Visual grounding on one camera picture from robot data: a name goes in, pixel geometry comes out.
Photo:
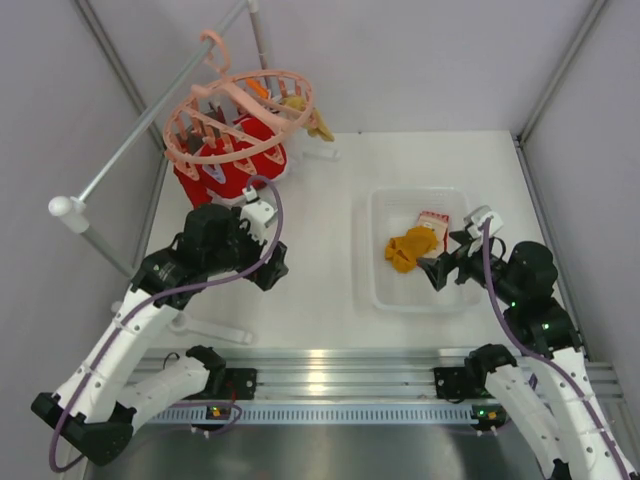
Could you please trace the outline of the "pink round clip hanger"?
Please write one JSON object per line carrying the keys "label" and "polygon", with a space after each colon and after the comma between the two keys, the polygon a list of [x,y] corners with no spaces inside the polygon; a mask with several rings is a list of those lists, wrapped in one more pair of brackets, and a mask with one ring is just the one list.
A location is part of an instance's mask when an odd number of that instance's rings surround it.
{"label": "pink round clip hanger", "polygon": [[[203,61],[218,74],[218,79],[209,84],[192,85],[190,93],[169,114],[164,125],[164,155],[179,171],[196,179],[196,164],[222,164],[249,158],[283,144],[299,130],[313,124],[315,91],[306,77],[282,69],[232,74],[231,56],[222,37],[213,30],[205,30],[200,40],[210,42],[221,55],[215,61],[214,53],[208,51]],[[271,98],[262,99],[256,95],[246,85],[247,78],[258,80],[270,91]],[[269,126],[274,136],[263,141],[234,126],[233,120],[247,113]],[[251,146],[234,152],[230,136]],[[193,147],[204,144],[214,147],[217,138],[223,138],[227,153],[196,155]]]}

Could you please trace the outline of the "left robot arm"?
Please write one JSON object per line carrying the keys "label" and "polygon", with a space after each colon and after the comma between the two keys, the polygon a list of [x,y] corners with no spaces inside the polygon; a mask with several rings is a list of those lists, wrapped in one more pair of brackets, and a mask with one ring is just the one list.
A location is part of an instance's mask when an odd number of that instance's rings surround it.
{"label": "left robot arm", "polygon": [[284,277],[283,212],[263,200],[242,207],[202,205],[186,216],[172,242],[151,254],[133,277],[106,331],[72,376],[42,392],[31,410],[80,456],[114,461],[157,414],[190,397],[213,399],[226,384],[226,362],[194,346],[172,366],[128,385],[153,341],[206,288],[246,279],[267,291]]}

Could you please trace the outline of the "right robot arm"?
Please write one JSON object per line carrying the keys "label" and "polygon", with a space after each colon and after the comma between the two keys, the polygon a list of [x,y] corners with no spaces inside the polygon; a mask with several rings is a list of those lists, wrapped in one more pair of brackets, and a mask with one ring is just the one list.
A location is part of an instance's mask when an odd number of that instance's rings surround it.
{"label": "right robot arm", "polygon": [[497,320],[520,351],[525,375],[509,349],[486,344],[465,359],[466,382],[478,396],[491,396],[533,452],[546,479],[636,479],[586,371],[583,344],[567,311],[554,298],[558,271],[550,250],[537,242],[515,245],[509,259],[492,254],[494,238],[453,233],[459,247],[420,267],[436,290],[452,271],[487,290]]}

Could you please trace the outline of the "mustard yellow sock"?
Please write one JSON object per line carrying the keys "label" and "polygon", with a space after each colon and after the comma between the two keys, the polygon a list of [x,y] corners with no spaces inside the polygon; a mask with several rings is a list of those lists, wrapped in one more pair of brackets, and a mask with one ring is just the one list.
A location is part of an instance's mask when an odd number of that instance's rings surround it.
{"label": "mustard yellow sock", "polygon": [[417,266],[419,258],[434,250],[438,240],[434,232],[423,226],[409,229],[404,236],[389,239],[384,258],[399,273],[406,274]]}

